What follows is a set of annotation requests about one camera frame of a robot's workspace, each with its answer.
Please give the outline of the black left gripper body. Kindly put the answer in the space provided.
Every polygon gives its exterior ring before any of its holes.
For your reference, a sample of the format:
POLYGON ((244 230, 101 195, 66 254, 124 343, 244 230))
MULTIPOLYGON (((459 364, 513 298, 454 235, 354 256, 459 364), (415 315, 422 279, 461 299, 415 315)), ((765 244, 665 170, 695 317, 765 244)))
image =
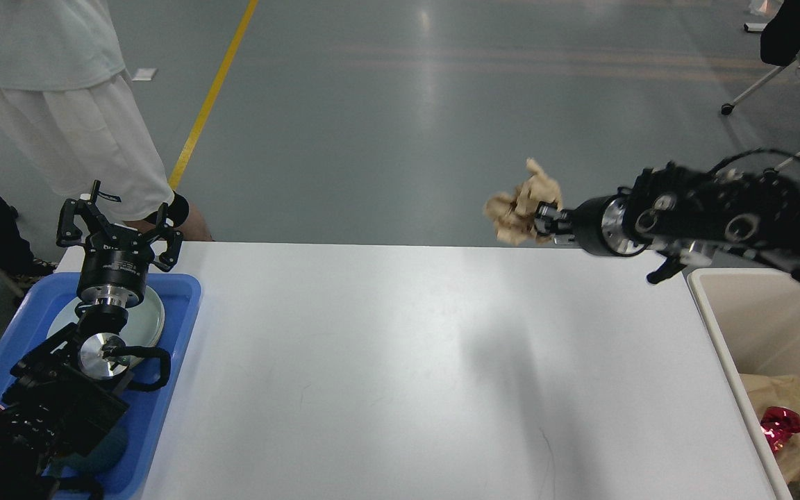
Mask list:
POLYGON ((86 304, 105 303, 137 306, 147 291, 147 272, 153 262, 153 250, 139 237, 86 237, 85 260, 76 289, 86 304))

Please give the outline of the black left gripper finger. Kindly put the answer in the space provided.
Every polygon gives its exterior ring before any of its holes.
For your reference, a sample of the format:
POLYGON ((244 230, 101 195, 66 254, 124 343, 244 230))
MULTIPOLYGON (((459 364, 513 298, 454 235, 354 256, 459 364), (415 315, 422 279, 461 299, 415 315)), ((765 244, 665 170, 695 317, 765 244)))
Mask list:
POLYGON ((151 262, 162 272, 170 272, 174 268, 178 262, 178 257, 180 257, 183 242, 182 232, 168 222, 168 207, 168 203, 162 203, 159 206, 158 211, 155 212, 152 230, 143 233, 143 242, 145 244, 153 244, 159 240, 166 243, 165 250, 159 253, 151 262))
POLYGON ((66 199, 58 216, 55 244, 58 247, 93 246, 93 241, 111 240, 112 224, 98 209, 101 181, 94 180, 87 197, 66 199))

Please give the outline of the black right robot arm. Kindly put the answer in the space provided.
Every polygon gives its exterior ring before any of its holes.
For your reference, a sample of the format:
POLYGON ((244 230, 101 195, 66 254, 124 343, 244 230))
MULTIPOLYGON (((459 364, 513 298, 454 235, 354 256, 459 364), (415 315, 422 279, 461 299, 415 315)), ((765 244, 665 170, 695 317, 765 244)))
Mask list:
MULTIPOLYGON (((652 250, 664 263, 647 275, 658 284, 725 253, 777 269, 800 283, 800 183, 776 168, 731 169, 749 151, 701 172, 669 162, 644 169, 630 187, 577 208, 539 202, 535 231, 594 256, 629 258, 652 250)), ((787 159, 800 163, 800 156, 787 159)))

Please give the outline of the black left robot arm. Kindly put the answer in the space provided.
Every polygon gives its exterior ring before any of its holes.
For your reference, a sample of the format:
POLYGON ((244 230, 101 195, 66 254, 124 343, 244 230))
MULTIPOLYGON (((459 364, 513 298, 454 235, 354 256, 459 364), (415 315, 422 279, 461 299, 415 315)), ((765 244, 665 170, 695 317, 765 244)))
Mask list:
POLYGON ((0 403, 0 499, 51 499, 59 490, 103 497, 93 478, 47 474, 54 458, 88 456, 126 413, 124 390, 155 392, 171 374, 172 356, 158 346, 127 344, 121 331, 141 304, 150 266, 168 272, 183 236, 169 223, 168 203, 139 232, 109 222, 96 206, 101 183, 60 211, 57 244, 80 246, 85 260, 77 320, 61 327, 10 368, 0 403))

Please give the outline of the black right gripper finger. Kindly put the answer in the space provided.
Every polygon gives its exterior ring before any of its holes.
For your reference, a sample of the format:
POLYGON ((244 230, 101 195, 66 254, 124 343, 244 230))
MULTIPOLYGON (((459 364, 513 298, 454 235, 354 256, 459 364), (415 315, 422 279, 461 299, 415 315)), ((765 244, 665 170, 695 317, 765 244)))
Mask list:
POLYGON ((574 236, 575 209, 559 208, 557 203, 539 202, 534 213, 534 228, 539 237, 574 236))

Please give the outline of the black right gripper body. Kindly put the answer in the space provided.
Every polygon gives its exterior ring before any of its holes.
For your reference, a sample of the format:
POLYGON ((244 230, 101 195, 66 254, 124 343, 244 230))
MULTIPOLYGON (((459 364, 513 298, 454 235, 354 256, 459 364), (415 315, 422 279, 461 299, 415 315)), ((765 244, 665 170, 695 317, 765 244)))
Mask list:
POLYGON ((575 242, 594 256, 637 256, 647 250, 647 245, 628 236, 623 225, 625 214, 625 195, 588 199, 573 209, 569 216, 575 242))

